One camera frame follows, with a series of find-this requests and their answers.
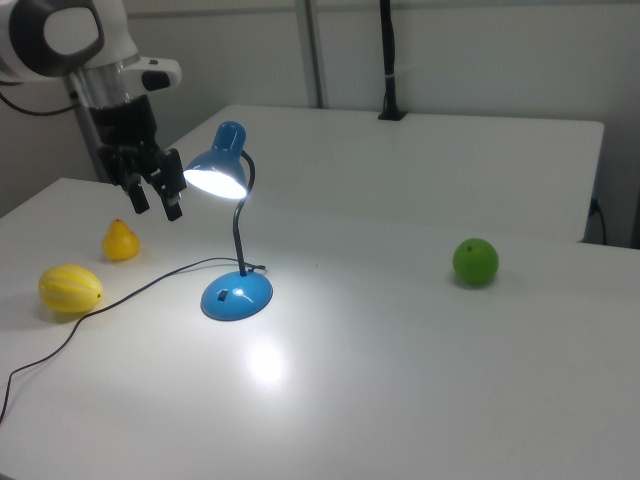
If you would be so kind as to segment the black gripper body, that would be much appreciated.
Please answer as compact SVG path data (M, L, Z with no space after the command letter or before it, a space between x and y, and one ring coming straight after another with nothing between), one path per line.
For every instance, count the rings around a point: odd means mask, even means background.
M159 150L157 124L147 95L116 106L90 108L89 113L101 141L99 156L122 146Z

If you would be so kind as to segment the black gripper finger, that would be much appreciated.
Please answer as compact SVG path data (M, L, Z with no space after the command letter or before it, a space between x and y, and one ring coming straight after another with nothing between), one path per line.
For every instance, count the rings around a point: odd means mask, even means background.
M141 174L126 151L111 146L101 146L98 157L109 182L126 193L136 214L149 209L149 203L141 186Z
M181 192L187 188L180 155L176 149L157 151L152 157L150 184L159 195L166 217L175 221L182 216Z

